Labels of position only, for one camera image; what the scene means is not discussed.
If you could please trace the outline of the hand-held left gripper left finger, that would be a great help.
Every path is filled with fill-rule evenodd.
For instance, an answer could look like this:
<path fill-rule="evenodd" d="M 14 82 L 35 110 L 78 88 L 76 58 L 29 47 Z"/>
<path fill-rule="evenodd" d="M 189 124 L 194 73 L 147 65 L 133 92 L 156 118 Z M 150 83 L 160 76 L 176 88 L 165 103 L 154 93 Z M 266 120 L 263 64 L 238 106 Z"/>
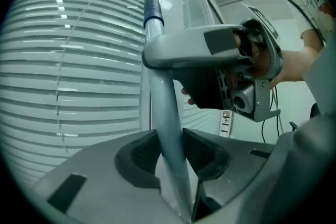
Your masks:
<path fill-rule="evenodd" d="M 155 130 L 133 133 L 85 147 L 33 189 L 80 223 L 189 223 L 162 196 L 160 155 Z"/>

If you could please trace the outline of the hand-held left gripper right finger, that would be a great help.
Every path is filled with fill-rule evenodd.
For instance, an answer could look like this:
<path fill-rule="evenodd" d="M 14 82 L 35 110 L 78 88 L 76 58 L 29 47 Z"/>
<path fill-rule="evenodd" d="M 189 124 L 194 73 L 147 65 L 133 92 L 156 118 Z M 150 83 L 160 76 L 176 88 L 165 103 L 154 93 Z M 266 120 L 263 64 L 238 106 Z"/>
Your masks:
<path fill-rule="evenodd" d="M 183 130 L 185 155 L 198 177 L 193 221 L 263 221 L 267 199 L 289 151 L 275 145 Z"/>

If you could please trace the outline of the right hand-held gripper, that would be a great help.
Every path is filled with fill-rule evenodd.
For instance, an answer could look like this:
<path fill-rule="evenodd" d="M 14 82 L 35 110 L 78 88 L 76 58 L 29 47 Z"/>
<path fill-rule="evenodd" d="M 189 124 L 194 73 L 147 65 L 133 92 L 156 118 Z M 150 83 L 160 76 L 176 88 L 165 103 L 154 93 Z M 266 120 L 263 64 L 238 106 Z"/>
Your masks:
<path fill-rule="evenodd" d="M 269 19 L 255 6 L 244 4 L 247 17 L 239 24 L 244 31 L 234 37 L 242 55 L 247 56 L 245 68 L 181 68 L 173 69 L 172 77 L 181 83 L 200 109 L 231 110 L 252 121 L 261 122 L 279 115 L 270 108 L 270 82 L 280 74 L 283 56 L 278 45 L 279 34 Z M 253 77 L 252 43 L 267 47 L 270 67 L 262 77 Z"/>

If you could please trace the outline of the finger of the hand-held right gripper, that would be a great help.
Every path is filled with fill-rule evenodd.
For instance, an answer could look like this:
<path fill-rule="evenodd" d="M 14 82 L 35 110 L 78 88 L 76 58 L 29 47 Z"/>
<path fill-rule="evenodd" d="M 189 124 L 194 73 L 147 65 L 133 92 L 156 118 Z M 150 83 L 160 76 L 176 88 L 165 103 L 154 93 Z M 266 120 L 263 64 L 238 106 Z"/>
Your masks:
<path fill-rule="evenodd" d="M 150 69 L 245 68 L 247 56 L 240 53 L 235 31 L 239 25 L 211 25 L 160 35 L 148 42 L 142 53 Z"/>

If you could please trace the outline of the person's right hand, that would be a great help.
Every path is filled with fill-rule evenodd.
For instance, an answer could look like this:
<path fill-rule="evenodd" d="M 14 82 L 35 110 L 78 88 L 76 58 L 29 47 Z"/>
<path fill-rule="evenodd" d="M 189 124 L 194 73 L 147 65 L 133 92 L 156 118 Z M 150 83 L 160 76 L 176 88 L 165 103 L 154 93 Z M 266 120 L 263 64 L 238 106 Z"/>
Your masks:
<path fill-rule="evenodd" d="M 253 66 L 249 69 L 249 74 L 253 77 L 264 76 L 270 67 L 270 53 L 267 47 L 252 43 Z"/>

